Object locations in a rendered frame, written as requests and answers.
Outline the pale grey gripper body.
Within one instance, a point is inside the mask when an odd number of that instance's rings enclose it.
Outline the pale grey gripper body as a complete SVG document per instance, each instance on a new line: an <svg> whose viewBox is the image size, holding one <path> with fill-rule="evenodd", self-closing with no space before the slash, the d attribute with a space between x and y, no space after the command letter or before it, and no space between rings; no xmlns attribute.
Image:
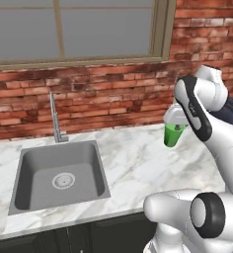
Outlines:
<svg viewBox="0 0 233 253"><path fill-rule="evenodd" d="M187 126L189 124L184 110L176 103L172 104L163 117L164 123L169 125Z"/></svg>

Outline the green cup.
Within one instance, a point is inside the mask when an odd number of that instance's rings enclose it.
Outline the green cup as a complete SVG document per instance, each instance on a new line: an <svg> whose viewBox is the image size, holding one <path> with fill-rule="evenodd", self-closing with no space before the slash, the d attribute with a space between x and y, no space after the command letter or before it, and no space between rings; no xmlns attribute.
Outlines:
<svg viewBox="0 0 233 253"><path fill-rule="evenodd" d="M175 125L165 124L164 144L167 147L174 147L185 129L185 125L180 125L180 131L176 131Z"/></svg>

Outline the grey kitchen sink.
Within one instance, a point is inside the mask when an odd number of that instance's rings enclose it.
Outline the grey kitchen sink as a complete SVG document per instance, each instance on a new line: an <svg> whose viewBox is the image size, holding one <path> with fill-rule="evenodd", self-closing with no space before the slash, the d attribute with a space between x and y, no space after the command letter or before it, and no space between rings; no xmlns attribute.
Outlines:
<svg viewBox="0 0 233 253"><path fill-rule="evenodd" d="M57 190L52 179L71 173L75 183ZM26 148L21 151L9 214L96 201L111 195L95 140Z"/></svg>

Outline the silver sink drain strainer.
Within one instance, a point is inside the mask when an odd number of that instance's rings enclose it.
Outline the silver sink drain strainer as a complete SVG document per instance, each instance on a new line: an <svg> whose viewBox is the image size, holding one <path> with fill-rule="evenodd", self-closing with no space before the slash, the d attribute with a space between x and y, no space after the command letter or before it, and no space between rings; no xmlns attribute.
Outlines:
<svg viewBox="0 0 233 253"><path fill-rule="evenodd" d="M75 183L75 176L71 173L59 173L52 179L52 186L57 190L66 190Z"/></svg>

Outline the silver tap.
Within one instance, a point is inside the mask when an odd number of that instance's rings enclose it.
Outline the silver tap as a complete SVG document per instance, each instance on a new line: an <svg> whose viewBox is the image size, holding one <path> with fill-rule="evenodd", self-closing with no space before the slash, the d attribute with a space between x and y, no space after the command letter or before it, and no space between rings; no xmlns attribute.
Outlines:
<svg viewBox="0 0 233 253"><path fill-rule="evenodd" d="M56 143L67 142L69 140L68 136L66 135L65 132L60 131L58 116L55 109L54 96L52 93L49 93L49 102L50 102L51 118L53 122L54 140Z"/></svg>

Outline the dark base cupboards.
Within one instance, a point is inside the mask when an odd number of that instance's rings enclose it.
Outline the dark base cupboards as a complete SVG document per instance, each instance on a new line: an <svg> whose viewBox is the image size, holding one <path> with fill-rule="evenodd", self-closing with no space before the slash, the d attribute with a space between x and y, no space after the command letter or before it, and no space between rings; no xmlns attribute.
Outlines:
<svg viewBox="0 0 233 253"><path fill-rule="evenodd" d="M0 253L142 253L155 230L138 212L0 240Z"/></svg>

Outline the window with tan frame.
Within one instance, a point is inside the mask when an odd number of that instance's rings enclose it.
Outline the window with tan frame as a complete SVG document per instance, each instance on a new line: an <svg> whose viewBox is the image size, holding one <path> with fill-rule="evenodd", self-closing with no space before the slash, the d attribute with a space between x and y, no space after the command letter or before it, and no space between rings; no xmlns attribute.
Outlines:
<svg viewBox="0 0 233 253"><path fill-rule="evenodd" d="M177 0L0 0L0 70L169 58Z"/></svg>

